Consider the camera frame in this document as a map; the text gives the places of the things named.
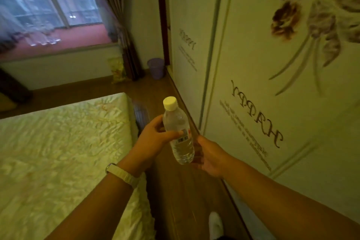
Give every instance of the plastic bucket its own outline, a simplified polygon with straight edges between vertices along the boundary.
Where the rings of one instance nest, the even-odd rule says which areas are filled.
[[[165,73],[165,61],[161,58],[152,58],[148,61],[151,76],[155,80],[159,80],[164,77]]]

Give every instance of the foot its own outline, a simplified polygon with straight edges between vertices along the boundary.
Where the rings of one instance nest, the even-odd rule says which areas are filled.
[[[224,235],[224,227],[221,217],[214,211],[212,211],[209,215],[209,233],[210,240],[218,239]]]

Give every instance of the windowsill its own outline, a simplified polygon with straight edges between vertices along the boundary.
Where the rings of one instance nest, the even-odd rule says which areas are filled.
[[[0,54],[0,63],[23,60],[32,57],[56,55],[69,51],[78,51],[87,47],[102,47],[113,45],[103,24],[80,26],[69,29],[56,30],[61,38],[54,45],[36,45],[31,47],[22,39],[16,47]]]

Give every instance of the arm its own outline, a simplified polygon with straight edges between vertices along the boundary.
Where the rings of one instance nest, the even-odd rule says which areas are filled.
[[[167,142],[182,135],[160,132],[161,123],[162,115],[144,128],[135,146],[117,164],[120,168],[139,177]],[[130,185],[108,173],[47,239],[111,239],[132,193]]]
[[[194,165],[229,183],[277,239],[358,239],[360,225],[301,195],[199,136]]]

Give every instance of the bottle cap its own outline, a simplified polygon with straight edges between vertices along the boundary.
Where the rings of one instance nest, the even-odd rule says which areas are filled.
[[[174,111],[178,107],[178,100],[175,97],[166,97],[162,103],[166,111]]]

